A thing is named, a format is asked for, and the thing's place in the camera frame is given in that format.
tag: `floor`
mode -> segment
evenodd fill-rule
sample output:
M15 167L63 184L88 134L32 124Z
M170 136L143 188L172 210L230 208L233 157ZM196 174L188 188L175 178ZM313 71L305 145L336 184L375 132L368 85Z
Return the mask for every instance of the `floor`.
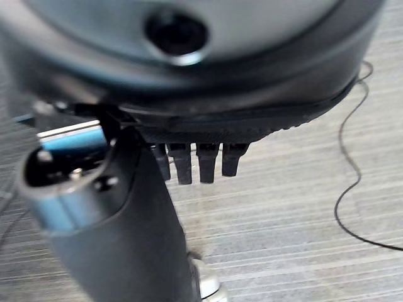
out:
M355 232L403 246L402 15L403 2L390 1L366 57L375 66L370 97L345 135L363 180L340 214ZM233 179L217 174L210 186L168 183L189 246L217 270L233 302L403 301L403 253L349 237L332 213L355 179L339 153L338 127L362 95L356 87L319 119L253 144ZM35 146L33 134L7 119L2 98L0 197L7 195L4 184L15 163ZM23 208L13 203L1 217L0 233ZM0 301L89 301L30 216L0 251Z

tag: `black cable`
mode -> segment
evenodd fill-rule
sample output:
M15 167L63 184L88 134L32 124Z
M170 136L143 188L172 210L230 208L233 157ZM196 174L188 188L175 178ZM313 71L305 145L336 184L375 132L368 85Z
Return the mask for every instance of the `black cable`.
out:
M14 182L14 177L11 176L10 181L2 188L1 191L6 192L9 187L11 187L11 192L9 193L10 196L5 198L3 205L0 208L0 218L3 217L4 212L10 207L10 205L13 203L13 201L16 199L15 197L17 196L17 190L15 188L15 182ZM4 245L4 242L6 241L9 233L12 231L14 226L26 215L28 214L29 210L24 211L22 214L20 214L19 217L17 217L13 222L9 224L7 229L4 231L4 233L0 237L0 250Z
M360 84L364 88L365 94L363 96L363 99L357 104L357 106L355 106L355 108L348 114L348 116L340 124L339 133L338 133L338 141L339 141L340 151L343 154L343 156L346 159L346 161L348 162L348 164L355 171L357 179L356 179L356 181L354 183L352 183L347 189L345 189L341 193L340 197L336 201L336 204L334 205L334 218L336 219L338 225L343 229L343 231L345 231L348 235L350 235L350 236L352 236L352 237L354 237L354 238L356 238L358 240L361 240L362 242L369 243L369 244L376 245L378 247L383 247L383 248L390 249L390 250L403 251L403 247L397 247L395 245L389 245L389 244L384 244L384 243L381 243L381 242L372 241L372 240L369 240L369 239L366 239L364 237L361 237L361 236L357 235L356 233L351 231L349 228L347 228L343 224L343 222L340 220L340 217L339 217L339 212L338 212L339 211L339 205L340 205L340 202L343 200L344 195L346 195L355 186L357 186L361 182L361 178L362 178L362 173L361 173L360 168L358 167L358 165L354 161L354 159L350 156L350 154L348 153L347 148L346 148L346 146L344 144L343 133L344 133L344 127L345 127L347 121L357 111L357 109L359 107L361 107L361 105L365 102L365 100L368 98L368 95L370 93L370 88L368 87L367 83L364 82L364 80L372 75L372 73L373 73L373 65L371 63L367 62L367 61L364 61L363 64L366 65L369 68L369 72L365 76L359 78L357 80L357 84Z
M4 233L3 233L3 234L1 235L1 237L0 237L0 251L1 251L1 248L3 247L4 242L6 241L8 235L9 235L10 232L12 231L12 229L13 229L13 228L15 227L15 225L16 225L22 218L24 218L24 216L25 216L26 214L28 214L29 212L30 212L30 210L24 211L22 214L20 214L19 217L17 217L13 222L11 222L11 223L9 224L9 226L7 227L7 229L4 231Z

